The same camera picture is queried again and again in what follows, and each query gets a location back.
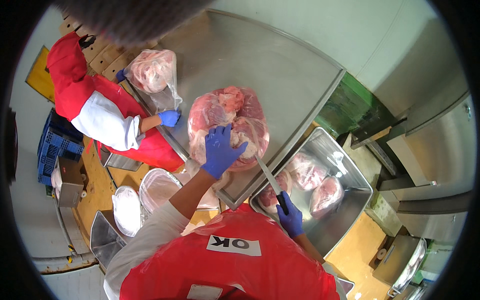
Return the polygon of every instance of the red apron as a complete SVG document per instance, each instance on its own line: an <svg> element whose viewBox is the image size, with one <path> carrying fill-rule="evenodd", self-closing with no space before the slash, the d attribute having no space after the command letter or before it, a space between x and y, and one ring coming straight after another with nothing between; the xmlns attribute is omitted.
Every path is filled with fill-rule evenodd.
<svg viewBox="0 0 480 300"><path fill-rule="evenodd" d="M200 298L207 294L209 298ZM242 204L133 268L121 300L339 299L335 278L272 219Z"/></svg>
<svg viewBox="0 0 480 300"><path fill-rule="evenodd" d="M75 32L67 34L52 46L47 56L47 68L55 87L56 112L72 121L78 116L93 91L98 91L120 109L124 118L138 115L140 118L146 118L147 115L140 104L119 85L101 75L86 75L87 65L78 45L79 39ZM106 148L112 153L168 171L175 171L183 164L182 159L155 128L145 133L138 150L118 151L109 146Z"/></svg>

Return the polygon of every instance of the yellow floor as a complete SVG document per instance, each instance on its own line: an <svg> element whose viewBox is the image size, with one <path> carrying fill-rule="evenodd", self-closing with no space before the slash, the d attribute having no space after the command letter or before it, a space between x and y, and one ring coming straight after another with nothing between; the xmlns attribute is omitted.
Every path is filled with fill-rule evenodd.
<svg viewBox="0 0 480 300"><path fill-rule="evenodd" d="M89 142L90 138L85 137L84 144L88 145ZM90 228L96 211L112 209L111 196L115 193L113 183L100 165L94 149L92 147L88 154L84 151L81 160L83 171L87 174L87 196L72 209L87 245L90 245ZM116 168L109 170L118 186L129 185L138 190L142 178L150 167L143 164L136 172ZM206 224L217 214L218 211L197 211L191 223L203 221ZM369 266L384 238L385 234L380 227L362 213L353 228L326 258L338 269L342 277L355 282L355 288L348 295L349 300L388 298L386 293L389 287L372 277L373 269Z"/></svg>

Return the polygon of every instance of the stainless steel table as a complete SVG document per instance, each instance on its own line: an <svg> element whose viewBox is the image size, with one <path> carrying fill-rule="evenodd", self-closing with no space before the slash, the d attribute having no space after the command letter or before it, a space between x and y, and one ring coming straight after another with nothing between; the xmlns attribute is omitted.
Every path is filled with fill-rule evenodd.
<svg viewBox="0 0 480 300"><path fill-rule="evenodd" d="M194 100L229 85L256 91L270 132L263 160L273 170L318 114L345 70L318 49L284 32L238 15L207 11L163 37L177 54L182 117L174 128L158 126L170 145L189 156L187 119ZM151 108L150 98L138 93ZM264 181L259 166L232 173L217 193L236 209Z"/></svg>

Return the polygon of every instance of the black knife handle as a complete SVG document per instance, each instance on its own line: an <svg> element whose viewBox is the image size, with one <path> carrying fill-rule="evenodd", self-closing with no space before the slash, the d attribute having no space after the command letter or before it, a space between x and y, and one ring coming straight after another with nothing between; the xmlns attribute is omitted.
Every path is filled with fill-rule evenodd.
<svg viewBox="0 0 480 300"><path fill-rule="evenodd" d="M283 195L282 194L277 195L276 199L278 200L278 204L280 204L280 206L282 207L283 213L285 215L288 215L288 208L287 208L287 204L285 203L285 199L283 198Z"/></svg>

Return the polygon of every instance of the stainless steel tray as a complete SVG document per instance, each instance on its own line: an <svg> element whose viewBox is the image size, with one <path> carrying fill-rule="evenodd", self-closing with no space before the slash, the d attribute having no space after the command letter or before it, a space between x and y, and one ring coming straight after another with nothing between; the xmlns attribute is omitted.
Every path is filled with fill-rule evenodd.
<svg viewBox="0 0 480 300"><path fill-rule="evenodd" d="M290 196L292 202L303 214L303 230L318 252L327 256L359 218L373 194L373 189L342 147L321 127L316 127L297 149L293 149L285 157L275 169L275 176L283 170L300 149L317 157L329 168L329 174L341 173L338 175L338 179L345 190L342 204L336 212L326 215L321 220L312 218L309 212L310 197L313 191L303 192L294 187ZM255 191L250 199L250 206L255 211L279 222L277 214L267 213L258 204L256 196L267 184L268 182L264 181Z"/></svg>
<svg viewBox="0 0 480 300"><path fill-rule="evenodd" d="M158 126L186 160L187 119L194 100L229 85L256 91L270 133L263 160L270 169L300 139L342 79L345 70L307 43L266 24L235 14L209 10L163 37L159 45L177 54L182 117L174 128ZM147 107L150 97L137 93ZM236 209L265 180L259 166L232 173L217 193Z"/></svg>

